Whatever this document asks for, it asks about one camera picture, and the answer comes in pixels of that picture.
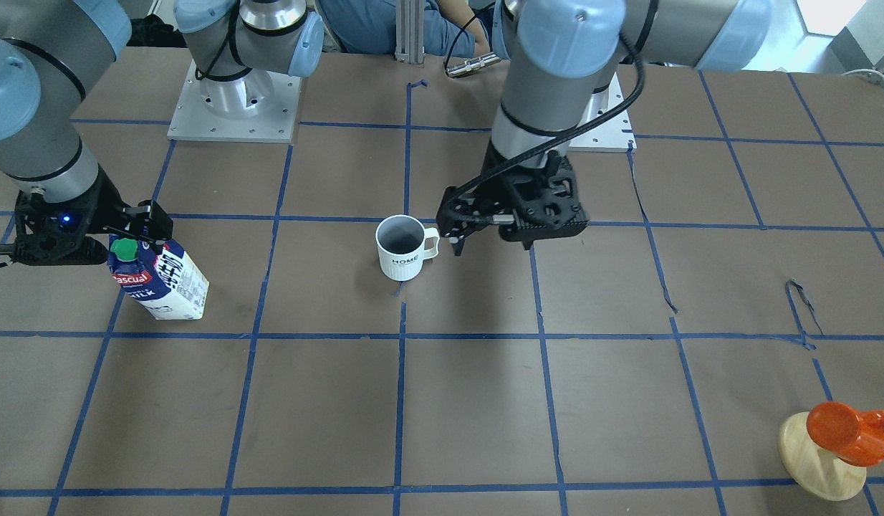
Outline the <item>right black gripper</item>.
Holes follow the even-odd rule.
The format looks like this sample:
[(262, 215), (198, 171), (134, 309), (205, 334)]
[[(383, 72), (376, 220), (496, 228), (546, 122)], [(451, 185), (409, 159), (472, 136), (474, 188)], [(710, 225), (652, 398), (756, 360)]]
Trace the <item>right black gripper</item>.
[(160, 254), (173, 228), (156, 201), (128, 206), (100, 168), (92, 186), (75, 199), (49, 203), (39, 193), (17, 195), (12, 260), (30, 267), (105, 264), (107, 247), (92, 238), (104, 233), (137, 239)]

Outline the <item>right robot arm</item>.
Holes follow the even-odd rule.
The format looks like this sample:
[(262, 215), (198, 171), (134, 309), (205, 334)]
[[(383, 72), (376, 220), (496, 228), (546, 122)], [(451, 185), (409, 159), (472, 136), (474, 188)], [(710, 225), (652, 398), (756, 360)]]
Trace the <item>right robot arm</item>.
[[(176, 29), (213, 114), (256, 115), (271, 73), (317, 68), (325, 23), (310, 1), (176, 1)], [(117, 1), (0, 1), (0, 171), (19, 189), (15, 239), (0, 256), (30, 267), (104, 264), (96, 235), (161, 254), (173, 220), (154, 200), (125, 203), (71, 124), (117, 61), (133, 24)]]

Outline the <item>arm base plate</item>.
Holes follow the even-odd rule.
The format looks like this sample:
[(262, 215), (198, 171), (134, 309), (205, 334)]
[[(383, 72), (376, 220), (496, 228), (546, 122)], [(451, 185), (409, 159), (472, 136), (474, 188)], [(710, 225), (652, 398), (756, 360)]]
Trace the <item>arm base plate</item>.
[(171, 116), (171, 140), (286, 143), (294, 140), (302, 78), (252, 70), (231, 82), (199, 81), (190, 65)]
[[(623, 100), (625, 97), (623, 97), (621, 84), (617, 72), (615, 72), (611, 77), (611, 82), (605, 88), (596, 90), (590, 95), (590, 100), (580, 120), (580, 126), (602, 117), (607, 111), (621, 104)], [(626, 153), (626, 151), (636, 151), (637, 149), (638, 144), (636, 144), (634, 130), (626, 110), (599, 127), (592, 128), (592, 130), (573, 138), (569, 146), (570, 151), (599, 151), (599, 153)]]

